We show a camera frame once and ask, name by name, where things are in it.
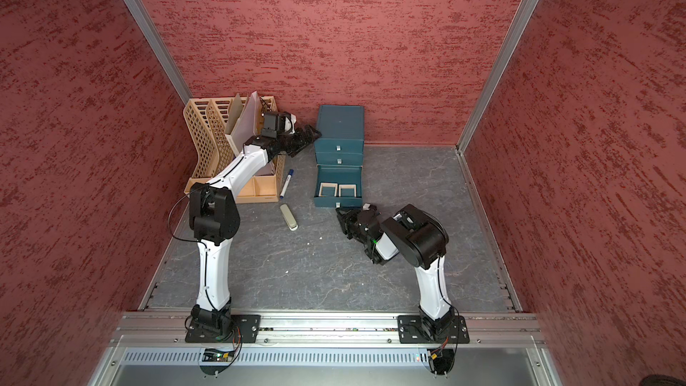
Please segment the teal three-drawer cabinet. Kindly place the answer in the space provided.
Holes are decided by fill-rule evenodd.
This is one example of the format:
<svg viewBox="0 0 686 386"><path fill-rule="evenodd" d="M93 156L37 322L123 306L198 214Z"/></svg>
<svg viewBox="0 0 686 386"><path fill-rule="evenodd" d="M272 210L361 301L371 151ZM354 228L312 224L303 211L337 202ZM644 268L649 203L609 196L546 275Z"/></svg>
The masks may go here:
<svg viewBox="0 0 686 386"><path fill-rule="evenodd" d="M364 108L359 105L322 105L314 143L317 181L314 204L321 208L362 207L364 162ZM319 198L321 182L357 185L356 198Z"/></svg>

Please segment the small wooden frame box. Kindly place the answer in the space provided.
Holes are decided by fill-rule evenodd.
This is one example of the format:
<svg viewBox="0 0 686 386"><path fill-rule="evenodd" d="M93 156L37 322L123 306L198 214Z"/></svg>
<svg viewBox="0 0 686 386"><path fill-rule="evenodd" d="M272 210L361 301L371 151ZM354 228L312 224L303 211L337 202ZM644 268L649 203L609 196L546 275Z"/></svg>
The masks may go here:
<svg viewBox="0 0 686 386"><path fill-rule="evenodd" d="M340 198L357 197L357 185L355 184L339 184L338 190Z"/></svg>
<svg viewBox="0 0 686 386"><path fill-rule="evenodd" d="M333 182L321 182L318 192L319 198L336 198L339 194L339 184Z"/></svg>

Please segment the purple paper folder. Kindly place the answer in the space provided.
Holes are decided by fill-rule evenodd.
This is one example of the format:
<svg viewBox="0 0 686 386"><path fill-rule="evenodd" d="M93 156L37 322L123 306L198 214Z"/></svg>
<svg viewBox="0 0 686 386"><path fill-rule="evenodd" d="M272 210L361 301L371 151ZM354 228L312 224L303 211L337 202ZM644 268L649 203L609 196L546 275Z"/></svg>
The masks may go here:
<svg viewBox="0 0 686 386"><path fill-rule="evenodd" d="M237 119L230 136L230 144L235 155L243 150L246 142L259 134L258 125L262 116L262 103L259 94L250 94L246 105Z"/></svg>

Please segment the brown cardboard sheet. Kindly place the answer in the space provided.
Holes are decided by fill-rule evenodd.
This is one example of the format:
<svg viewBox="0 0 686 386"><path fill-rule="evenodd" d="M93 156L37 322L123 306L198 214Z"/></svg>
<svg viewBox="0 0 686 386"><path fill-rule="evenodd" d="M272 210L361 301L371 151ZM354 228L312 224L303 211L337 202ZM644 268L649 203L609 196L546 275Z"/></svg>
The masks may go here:
<svg viewBox="0 0 686 386"><path fill-rule="evenodd" d="M236 96L234 98L232 98L230 105L227 107L226 122L225 122L225 133L226 134L231 134L233 132L233 129L234 129L238 119L240 118L242 111L243 111L243 103L242 103L241 95L239 93L237 93Z"/></svg>

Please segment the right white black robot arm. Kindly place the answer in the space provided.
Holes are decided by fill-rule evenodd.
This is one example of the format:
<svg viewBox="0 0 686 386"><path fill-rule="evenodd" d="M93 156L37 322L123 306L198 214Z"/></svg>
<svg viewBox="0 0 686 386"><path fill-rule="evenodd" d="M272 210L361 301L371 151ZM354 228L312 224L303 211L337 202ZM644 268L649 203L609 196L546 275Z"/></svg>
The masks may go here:
<svg viewBox="0 0 686 386"><path fill-rule="evenodd" d="M380 219L375 205L338 207L343 234L364 246L374 264L386 264L401 255L416 272L420 290L419 311L428 336L446 330L457 316L445 284L448 233L431 214L407 204L394 216Z"/></svg>

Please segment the aluminium front rail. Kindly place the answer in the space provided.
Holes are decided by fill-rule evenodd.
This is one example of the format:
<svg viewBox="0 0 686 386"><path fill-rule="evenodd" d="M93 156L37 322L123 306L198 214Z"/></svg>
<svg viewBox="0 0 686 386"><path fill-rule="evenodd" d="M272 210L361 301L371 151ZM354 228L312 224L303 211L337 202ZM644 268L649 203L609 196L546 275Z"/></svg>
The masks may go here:
<svg viewBox="0 0 686 386"><path fill-rule="evenodd" d="M244 323L242 339L226 345L246 348L428 347L419 328L395 312L243 311L259 316ZM546 348L537 316L525 313L464 313L460 348ZM126 312L108 344L129 347L187 347L188 313L180 310Z"/></svg>

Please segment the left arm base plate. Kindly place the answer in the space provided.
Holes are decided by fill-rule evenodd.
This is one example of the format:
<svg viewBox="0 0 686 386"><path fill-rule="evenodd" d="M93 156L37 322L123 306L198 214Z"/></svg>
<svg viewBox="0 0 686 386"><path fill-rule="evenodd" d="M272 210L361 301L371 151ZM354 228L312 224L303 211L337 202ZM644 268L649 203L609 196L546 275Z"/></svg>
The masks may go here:
<svg viewBox="0 0 686 386"><path fill-rule="evenodd" d="M255 343L262 317L259 315L201 314L191 316L186 326L187 343Z"/></svg>

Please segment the beige whiteboard eraser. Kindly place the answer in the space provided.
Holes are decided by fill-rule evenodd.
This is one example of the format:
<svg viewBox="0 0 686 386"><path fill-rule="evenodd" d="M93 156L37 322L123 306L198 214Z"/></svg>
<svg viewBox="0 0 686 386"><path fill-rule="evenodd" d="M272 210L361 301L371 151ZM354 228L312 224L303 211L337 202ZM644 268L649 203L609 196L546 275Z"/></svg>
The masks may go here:
<svg viewBox="0 0 686 386"><path fill-rule="evenodd" d="M282 217L287 227L289 227L291 231L295 231L298 228L298 222L289 206L286 204L280 205L280 212L282 213Z"/></svg>

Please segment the blue white marker pen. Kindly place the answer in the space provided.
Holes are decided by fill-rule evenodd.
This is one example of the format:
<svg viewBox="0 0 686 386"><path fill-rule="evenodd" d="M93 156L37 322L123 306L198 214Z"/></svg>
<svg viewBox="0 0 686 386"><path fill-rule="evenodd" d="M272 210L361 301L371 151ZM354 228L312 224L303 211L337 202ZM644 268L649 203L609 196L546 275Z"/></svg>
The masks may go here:
<svg viewBox="0 0 686 386"><path fill-rule="evenodd" d="M280 192L280 199L284 199L284 197L285 197L285 195L286 195L286 192L287 192L287 189L288 189L288 187L289 187L289 184L290 184L290 182L291 182L291 180L292 180L293 174L294 174L294 170L293 170L293 169L290 169L289 172L288 172L288 174L286 175L285 181L284 181L284 183L283 183L283 185L282 185L282 191Z"/></svg>

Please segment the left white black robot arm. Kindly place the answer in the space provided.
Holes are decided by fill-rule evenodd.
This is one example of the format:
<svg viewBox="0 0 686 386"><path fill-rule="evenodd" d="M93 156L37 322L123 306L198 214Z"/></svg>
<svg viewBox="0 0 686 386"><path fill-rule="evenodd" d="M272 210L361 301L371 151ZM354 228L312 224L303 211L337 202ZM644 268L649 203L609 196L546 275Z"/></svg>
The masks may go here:
<svg viewBox="0 0 686 386"><path fill-rule="evenodd" d="M200 283L197 303L191 310L191 325L219 335L232 332L228 266L230 245L239 231L236 199L259 170L278 155L294 157L322 136L307 124L284 130L274 138L250 138L242 152L218 175L193 185L189 193L189 225L198 243Z"/></svg>

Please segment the beige lattice file organizer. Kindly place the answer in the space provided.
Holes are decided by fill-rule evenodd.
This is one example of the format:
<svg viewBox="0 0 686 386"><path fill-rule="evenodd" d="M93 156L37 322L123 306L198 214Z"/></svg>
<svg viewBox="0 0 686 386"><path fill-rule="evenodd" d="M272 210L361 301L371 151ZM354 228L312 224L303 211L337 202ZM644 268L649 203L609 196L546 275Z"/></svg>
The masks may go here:
<svg viewBox="0 0 686 386"><path fill-rule="evenodd" d="M241 96L243 107L248 98ZM235 158L230 136L225 133L227 107L232 98L192 98L183 115L198 154L198 162L184 192L196 183L206 183ZM239 204L272 203L280 199L285 158L276 157L243 187Z"/></svg>

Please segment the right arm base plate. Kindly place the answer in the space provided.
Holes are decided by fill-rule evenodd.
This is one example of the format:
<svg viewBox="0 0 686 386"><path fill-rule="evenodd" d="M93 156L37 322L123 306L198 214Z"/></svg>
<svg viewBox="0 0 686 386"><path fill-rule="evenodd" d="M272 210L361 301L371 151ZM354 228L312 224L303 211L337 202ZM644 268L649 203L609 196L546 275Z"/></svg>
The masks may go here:
<svg viewBox="0 0 686 386"><path fill-rule="evenodd" d="M438 321L425 316L398 316L401 344L469 344L470 336L464 316L447 314Z"/></svg>

